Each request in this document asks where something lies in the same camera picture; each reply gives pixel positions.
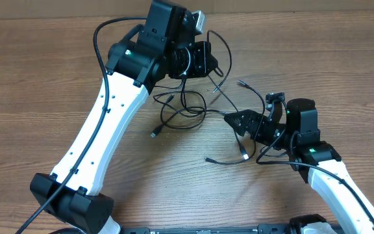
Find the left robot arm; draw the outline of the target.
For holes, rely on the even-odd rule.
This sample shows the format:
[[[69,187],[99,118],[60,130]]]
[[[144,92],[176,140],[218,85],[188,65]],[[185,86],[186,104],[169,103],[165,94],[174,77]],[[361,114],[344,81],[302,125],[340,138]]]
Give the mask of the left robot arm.
[[[100,60],[103,82],[79,134],[49,174],[30,184],[40,211],[66,223],[66,233],[119,233],[114,201],[101,193],[111,158],[134,115],[165,77],[206,77],[217,68],[203,12],[153,1],[148,15]]]

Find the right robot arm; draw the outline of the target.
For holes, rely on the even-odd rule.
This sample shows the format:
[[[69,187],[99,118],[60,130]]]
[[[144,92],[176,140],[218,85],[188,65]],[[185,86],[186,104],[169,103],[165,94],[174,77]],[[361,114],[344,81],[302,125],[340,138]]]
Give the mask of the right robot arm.
[[[344,233],[374,233],[374,206],[351,179],[340,154],[320,139],[314,101],[268,103],[269,116],[242,110],[225,115],[224,120],[240,136],[249,133],[268,149],[286,150],[285,164],[321,196]]]

